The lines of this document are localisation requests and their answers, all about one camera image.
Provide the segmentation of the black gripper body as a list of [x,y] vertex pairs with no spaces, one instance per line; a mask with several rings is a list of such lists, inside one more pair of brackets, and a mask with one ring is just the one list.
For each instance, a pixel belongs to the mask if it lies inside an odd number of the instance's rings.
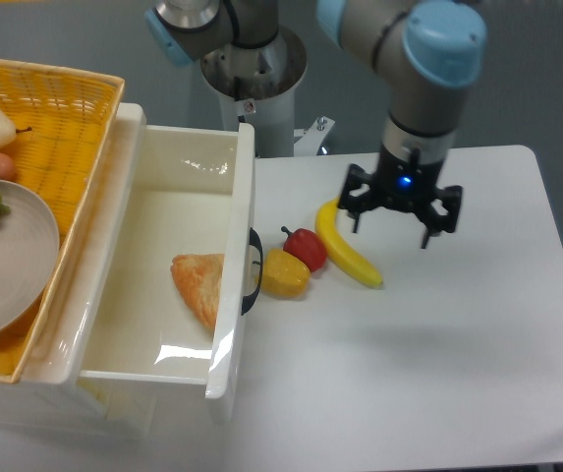
[[401,157],[382,147],[373,172],[350,165],[337,206],[355,220],[366,211],[384,207],[414,214],[427,234],[455,232],[463,188],[439,188],[444,161],[427,163],[423,157],[419,147],[404,151]]

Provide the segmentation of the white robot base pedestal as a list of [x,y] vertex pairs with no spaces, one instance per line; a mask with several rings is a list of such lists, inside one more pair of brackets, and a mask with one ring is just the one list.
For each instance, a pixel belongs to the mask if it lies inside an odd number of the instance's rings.
[[227,44],[204,56],[200,68],[218,98],[224,129],[248,123],[258,157],[286,157],[294,154],[295,91],[307,63],[300,38],[280,27],[261,48]]

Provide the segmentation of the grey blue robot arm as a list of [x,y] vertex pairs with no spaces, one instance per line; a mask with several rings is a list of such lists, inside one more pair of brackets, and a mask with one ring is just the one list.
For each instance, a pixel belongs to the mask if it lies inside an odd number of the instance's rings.
[[[224,126],[251,124],[265,157],[293,150],[294,93],[307,69],[278,13],[275,1],[159,1],[144,15],[173,65],[199,63]],[[350,167],[339,208],[352,218],[379,207],[411,213],[426,238],[454,232],[462,189],[437,179],[480,74],[483,19],[469,1],[320,1],[315,14],[391,90],[377,166]]]

